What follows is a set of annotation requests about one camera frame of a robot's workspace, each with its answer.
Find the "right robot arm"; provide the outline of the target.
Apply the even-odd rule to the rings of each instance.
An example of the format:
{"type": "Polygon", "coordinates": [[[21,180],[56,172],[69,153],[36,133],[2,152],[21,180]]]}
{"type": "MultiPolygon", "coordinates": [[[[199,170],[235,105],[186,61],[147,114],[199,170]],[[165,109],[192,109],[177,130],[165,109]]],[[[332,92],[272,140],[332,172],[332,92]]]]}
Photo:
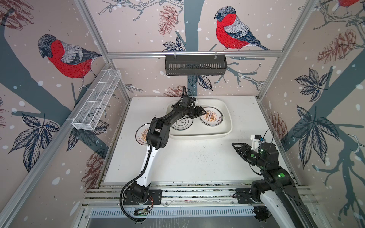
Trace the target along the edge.
{"type": "Polygon", "coordinates": [[[232,146],[244,161],[260,169],[262,179],[252,182],[250,199],[263,203],[279,227],[317,227],[291,175],[279,165],[279,152],[275,144],[253,140],[253,146],[238,142],[232,143],[232,146]]]}

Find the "white clover plate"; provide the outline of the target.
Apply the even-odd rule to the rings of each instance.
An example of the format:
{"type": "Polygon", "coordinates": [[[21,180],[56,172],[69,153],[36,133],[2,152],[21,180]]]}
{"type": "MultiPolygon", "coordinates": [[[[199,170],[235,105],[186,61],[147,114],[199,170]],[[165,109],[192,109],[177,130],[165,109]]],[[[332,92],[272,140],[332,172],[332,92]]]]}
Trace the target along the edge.
{"type": "Polygon", "coordinates": [[[172,128],[177,131],[187,130],[193,125],[194,120],[191,118],[182,118],[177,120],[174,124],[172,124],[172,128]]]}

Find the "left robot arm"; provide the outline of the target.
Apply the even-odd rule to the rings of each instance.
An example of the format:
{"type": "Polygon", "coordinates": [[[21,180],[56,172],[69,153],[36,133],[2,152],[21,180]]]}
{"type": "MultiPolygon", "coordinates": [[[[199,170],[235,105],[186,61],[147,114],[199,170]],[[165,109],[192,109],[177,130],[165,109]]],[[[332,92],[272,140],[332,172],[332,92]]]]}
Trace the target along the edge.
{"type": "Polygon", "coordinates": [[[196,98],[183,95],[172,105],[172,110],[168,114],[152,119],[146,135],[147,149],[140,174],[126,184],[130,187],[132,199],[139,203],[148,200],[153,161],[158,155],[158,150],[167,145],[172,125],[185,117],[195,119],[207,114],[203,107],[196,106],[195,102],[196,98]]]}

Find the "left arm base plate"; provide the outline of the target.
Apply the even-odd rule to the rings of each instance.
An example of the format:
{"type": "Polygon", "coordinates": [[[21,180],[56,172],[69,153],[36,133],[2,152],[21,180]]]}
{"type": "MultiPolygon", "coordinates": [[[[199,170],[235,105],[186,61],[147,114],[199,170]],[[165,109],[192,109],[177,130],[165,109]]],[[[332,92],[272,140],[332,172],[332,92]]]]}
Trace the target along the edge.
{"type": "Polygon", "coordinates": [[[131,190],[125,191],[122,199],[124,206],[160,205],[162,199],[162,190],[150,190],[147,199],[144,202],[133,195],[131,190]]]}

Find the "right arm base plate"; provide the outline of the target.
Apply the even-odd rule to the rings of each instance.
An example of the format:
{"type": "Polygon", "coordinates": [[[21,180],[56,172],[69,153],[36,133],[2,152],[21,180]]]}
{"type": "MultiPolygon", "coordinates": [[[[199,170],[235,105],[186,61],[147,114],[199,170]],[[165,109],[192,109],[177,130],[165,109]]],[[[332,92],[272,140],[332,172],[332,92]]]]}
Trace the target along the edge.
{"type": "Polygon", "coordinates": [[[256,202],[252,199],[251,189],[242,188],[236,189],[236,199],[239,204],[256,204],[256,202]]]}

